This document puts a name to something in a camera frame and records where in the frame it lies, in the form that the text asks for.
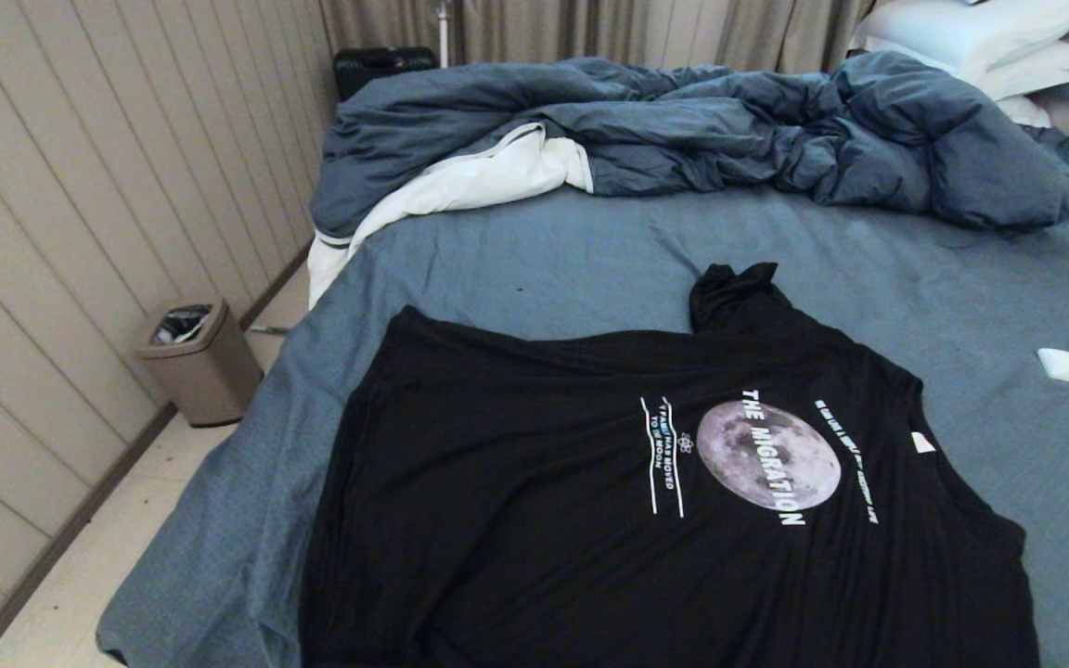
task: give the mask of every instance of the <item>moon print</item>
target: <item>moon print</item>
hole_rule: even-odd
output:
[[[802,418],[766,404],[760,404],[760,414],[764,419],[746,418],[745,403],[728,402],[703,416],[696,442],[709,472],[761,508],[780,508],[776,492],[786,487],[793,494],[785,495],[788,510],[825,502],[840,483],[832,446]],[[769,445],[760,435],[754,439],[754,428],[761,426],[769,428]]]

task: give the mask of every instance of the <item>tiled floor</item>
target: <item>tiled floor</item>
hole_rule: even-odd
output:
[[[308,308],[308,270],[296,271],[255,325],[291,327]],[[283,339],[246,333],[269,369]],[[97,617],[175,507],[189,478],[236,425],[192,429],[175,415],[119,483],[0,639],[0,668],[117,668],[94,644]]]

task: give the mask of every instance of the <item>black t-shirt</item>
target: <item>black t-shirt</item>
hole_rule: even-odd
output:
[[[774,269],[710,267],[696,333],[399,313],[334,445],[306,667],[1038,665],[1023,530]]]

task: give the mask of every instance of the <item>beige trash can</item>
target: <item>beige trash can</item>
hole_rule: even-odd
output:
[[[165,301],[143,324],[135,352],[191,426],[237,422],[263,377],[219,296]]]

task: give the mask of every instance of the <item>white pillow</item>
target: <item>white pillow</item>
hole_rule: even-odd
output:
[[[975,83],[1069,32],[1069,0],[894,0],[856,29],[853,49],[900,51]]]
[[[1034,127],[1051,127],[1051,114],[1047,110],[1035,105],[1031,98],[1023,95],[1005,97],[1004,100],[996,100],[996,106],[1005,111],[1005,115],[1018,125],[1029,125]]]
[[[1036,50],[1012,63],[993,67],[980,76],[975,87],[993,100],[1034,93],[1069,81],[1069,38]]]

